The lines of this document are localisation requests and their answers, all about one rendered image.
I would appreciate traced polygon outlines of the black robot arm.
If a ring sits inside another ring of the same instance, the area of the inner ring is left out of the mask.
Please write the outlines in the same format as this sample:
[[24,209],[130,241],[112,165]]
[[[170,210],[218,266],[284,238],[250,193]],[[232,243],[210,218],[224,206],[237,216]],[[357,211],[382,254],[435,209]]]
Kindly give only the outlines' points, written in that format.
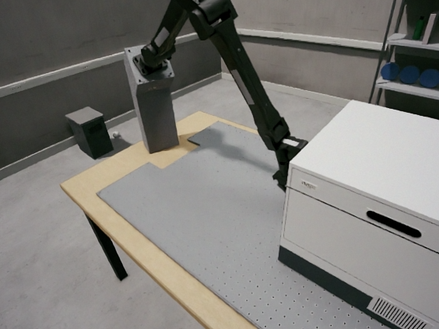
[[[291,161],[309,142],[290,136],[284,117],[272,105],[237,34],[237,17],[231,0],[170,0],[155,37],[132,60],[143,77],[167,67],[167,60],[176,51],[175,39],[189,19],[199,39],[210,39],[218,50],[266,148],[275,151],[277,161]],[[220,18],[221,22],[212,28],[210,25]]]

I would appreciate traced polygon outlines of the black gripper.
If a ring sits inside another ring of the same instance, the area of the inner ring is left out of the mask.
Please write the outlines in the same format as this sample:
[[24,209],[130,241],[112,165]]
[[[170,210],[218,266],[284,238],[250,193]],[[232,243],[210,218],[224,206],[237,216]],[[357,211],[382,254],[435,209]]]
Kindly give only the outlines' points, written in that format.
[[286,193],[285,186],[287,183],[290,161],[284,163],[277,161],[277,163],[279,165],[279,170],[272,175],[272,179],[276,179],[278,181],[277,186]]

